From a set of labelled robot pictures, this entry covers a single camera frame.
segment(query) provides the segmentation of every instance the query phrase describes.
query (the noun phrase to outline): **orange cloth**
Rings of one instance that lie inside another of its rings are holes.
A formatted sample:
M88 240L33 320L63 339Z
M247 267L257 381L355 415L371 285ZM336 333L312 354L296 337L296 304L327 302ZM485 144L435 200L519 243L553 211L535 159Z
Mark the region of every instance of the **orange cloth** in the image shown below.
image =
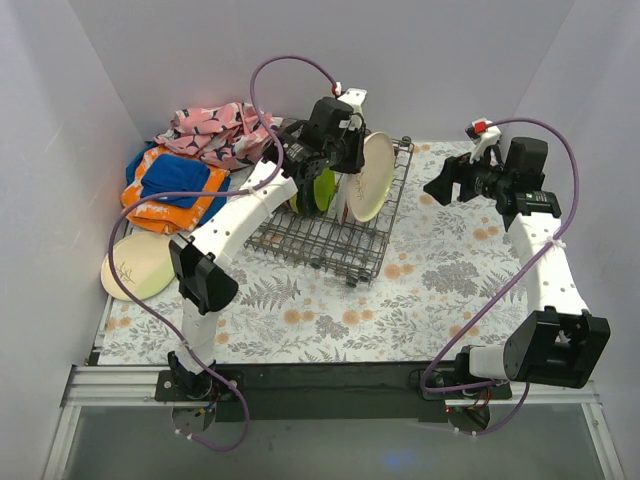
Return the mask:
M178 155L163 146L147 150L140 162L140 165L138 165L138 168L136 169L135 180L120 196L120 201L125 208L140 200L140 195L143 189L141 183L142 177L156 158L163 153L168 153L169 155L186 158L196 162L199 161L188 155ZM217 192L229 172L212 165L207 165L207 167L211 173L209 174L209 179L202 191ZM199 197L191 208L180 208L175 205L149 201L139 205L129 213L129 215L127 215L127 219L142 228L157 233L171 234L178 230L191 231L196 227L196 225L198 225L198 222L207 211L212 201L213 197Z

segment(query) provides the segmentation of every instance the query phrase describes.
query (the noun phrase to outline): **beige plate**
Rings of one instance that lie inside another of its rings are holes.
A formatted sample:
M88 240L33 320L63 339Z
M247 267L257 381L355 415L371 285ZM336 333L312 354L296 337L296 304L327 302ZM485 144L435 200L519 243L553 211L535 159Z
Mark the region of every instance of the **beige plate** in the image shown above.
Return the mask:
M350 175L347 183L347 205L359 222L375 217L387 199L395 165L393 142L389 135L376 132L364 141L364 167Z
M152 297L171 283L174 273L169 256L169 240L166 235L136 232L116 244L113 251L118 277L136 297L142 300ZM106 256L102 262L100 280L110 295L120 300L130 300L111 275Z

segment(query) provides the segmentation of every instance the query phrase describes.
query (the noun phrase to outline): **plate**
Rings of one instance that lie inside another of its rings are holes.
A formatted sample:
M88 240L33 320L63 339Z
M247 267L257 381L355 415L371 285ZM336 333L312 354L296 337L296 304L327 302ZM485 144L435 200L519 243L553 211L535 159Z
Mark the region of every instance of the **plate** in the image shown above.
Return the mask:
M160 293L173 279L170 240L166 235L136 232L120 240L113 249L118 277L141 300ZM107 256L102 261L100 280L109 295L131 300L111 275Z
M293 210L294 212L300 213L300 211L298 210L298 194L297 193L289 199L289 206L291 207L291 210Z
M313 181L313 196L316 206L321 212L329 209L336 192L336 174L333 170L325 168L318 178Z
M375 217L389 194L396 162L393 142L384 132L376 132L364 140L364 166L347 180L349 212L359 222Z

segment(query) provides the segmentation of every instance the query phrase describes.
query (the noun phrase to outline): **yellow plate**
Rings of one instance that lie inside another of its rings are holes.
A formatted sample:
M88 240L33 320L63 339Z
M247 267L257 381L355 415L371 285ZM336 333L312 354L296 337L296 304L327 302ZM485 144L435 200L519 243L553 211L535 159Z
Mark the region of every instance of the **yellow plate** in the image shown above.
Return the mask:
M160 293L173 279L173 266L166 235L136 232L126 236L113 249L118 277L136 297L144 300ZM105 256L100 270L100 280L111 296L131 300L118 286Z
M313 196L321 212L329 209L331 200L336 192L336 174L325 168L318 178L313 181Z
M289 199L289 206L291 207L291 210L293 210L294 212L300 213L298 211L298 194L297 193Z

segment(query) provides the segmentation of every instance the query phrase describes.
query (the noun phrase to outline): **metal frame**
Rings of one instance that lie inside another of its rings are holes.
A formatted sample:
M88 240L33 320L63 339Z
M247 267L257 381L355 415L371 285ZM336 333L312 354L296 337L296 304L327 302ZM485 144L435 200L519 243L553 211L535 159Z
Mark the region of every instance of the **metal frame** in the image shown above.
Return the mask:
M78 428L82 407L66 406L62 409L58 429L49 453L49 461L44 470L43 480L59 480L64 478L71 446Z
M607 422L602 414L602 405L599 403L583 403L582 411L584 413L585 420L587 421L587 427L589 428L591 440L593 441L593 446L596 449L596 454L598 455L598 460L600 461L604 478L607 480L624 479L624 472L622 471L622 465L620 465L620 459L618 458L616 449L613 446Z
M198 402L167 402L153 400L158 374L165 366L141 367L75 367L64 397L58 429L43 478L64 477L76 429L83 407L195 407ZM520 400L523 384L512 384L513 397L492 401L495 405L513 405ZM446 400L447 406L467 404L466 400ZM589 382L581 390L532 385L527 398L528 405L580 404L600 465L607 480L624 479L620 461L613 446L607 424L602 414L594 383Z
M80 407L194 407L208 402L156 402L154 394L158 374L166 366L148 367L75 367L64 396L65 406ZM494 405L514 405L522 398L524 385L511 384L512 398L493 400ZM468 400L447 399L447 406L468 404ZM531 385L527 404L598 404L593 382L584 388Z

